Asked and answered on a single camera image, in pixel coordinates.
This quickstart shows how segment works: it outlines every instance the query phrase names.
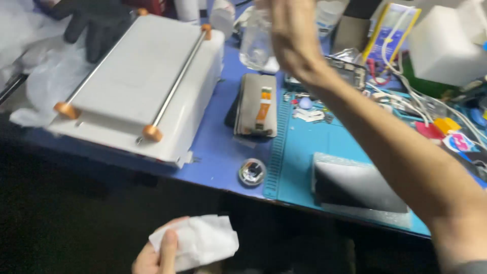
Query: paper towel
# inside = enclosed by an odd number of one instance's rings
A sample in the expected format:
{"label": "paper towel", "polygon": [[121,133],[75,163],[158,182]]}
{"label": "paper towel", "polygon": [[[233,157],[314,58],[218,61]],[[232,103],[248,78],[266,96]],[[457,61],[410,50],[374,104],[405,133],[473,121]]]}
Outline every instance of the paper towel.
{"label": "paper towel", "polygon": [[176,272],[232,257],[239,248],[237,232],[233,231],[228,216],[191,217],[156,231],[149,236],[156,252],[167,229],[178,234]]}

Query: blue silicone mat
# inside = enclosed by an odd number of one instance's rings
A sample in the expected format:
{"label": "blue silicone mat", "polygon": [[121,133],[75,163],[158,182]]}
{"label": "blue silicone mat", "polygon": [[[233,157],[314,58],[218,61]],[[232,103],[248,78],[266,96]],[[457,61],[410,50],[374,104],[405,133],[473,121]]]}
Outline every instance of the blue silicone mat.
{"label": "blue silicone mat", "polygon": [[372,163],[337,119],[327,124],[292,118],[292,105],[281,98],[278,109],[278,137],[273,141],[263,195],[289,204],[361,219],[420,235],[430,235],[426,225],[412,212],[410,226],[402,227],[330,209],[325,210],[315,204],[311,192],[311,167],[315,152]]}

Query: hand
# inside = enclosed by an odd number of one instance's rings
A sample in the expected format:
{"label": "hand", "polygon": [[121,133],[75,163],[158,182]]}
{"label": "hand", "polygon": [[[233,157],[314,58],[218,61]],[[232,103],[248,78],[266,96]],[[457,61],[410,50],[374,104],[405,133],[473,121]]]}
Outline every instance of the hand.
{"label": "hand", "polygon": [[281,69],[311,84],[323,72],[334,75],[321,55],[316,0],[266,1],[272,15],[272,45]]}
{"label": "hand", "polygon": [[[189,217],[181,217],[170,221],[156,231],[188,219]],[[154,250],[154,247],[148,242],[140,252],[135,262],[132,264],[132,274],[175,274],[174,260],[176,258],[176,251],[178,248],[178,235],[174,230],[168,229],[164,233],[161,242],[160,254]]]}
{"label": "hand", "polygon": [[75,43],[86,26],[86,59],[97,62],[130,26],[131,9],[120,0],[61,0],[49,15],[57,20],[73,15],[64,40]]}

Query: black glove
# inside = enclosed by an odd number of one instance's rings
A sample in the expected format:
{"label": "black glove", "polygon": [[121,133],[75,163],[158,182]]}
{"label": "black glove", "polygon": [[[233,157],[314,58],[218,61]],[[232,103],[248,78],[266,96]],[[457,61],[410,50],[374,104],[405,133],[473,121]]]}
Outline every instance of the black glove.
{"label": "black glove", "polygon": [[61,0],[49,15],[57,20],[73,15],[64,32],[64,39],[71,44],[88,26],[86,60],[95,63],[128,29],[130,11],[120,0]]}

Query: lcd separator machine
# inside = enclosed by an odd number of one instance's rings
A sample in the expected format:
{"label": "lcd separator machine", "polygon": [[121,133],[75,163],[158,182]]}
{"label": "lcd separator machine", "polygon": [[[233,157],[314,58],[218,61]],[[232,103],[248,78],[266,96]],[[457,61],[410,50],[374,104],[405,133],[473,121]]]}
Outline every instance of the lcd separator machine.
{"label": "lcd separator machine", "polygon": [[164,17],[138,17],[54,110],[47,127],[182,168],[222,72],[225,36]]}

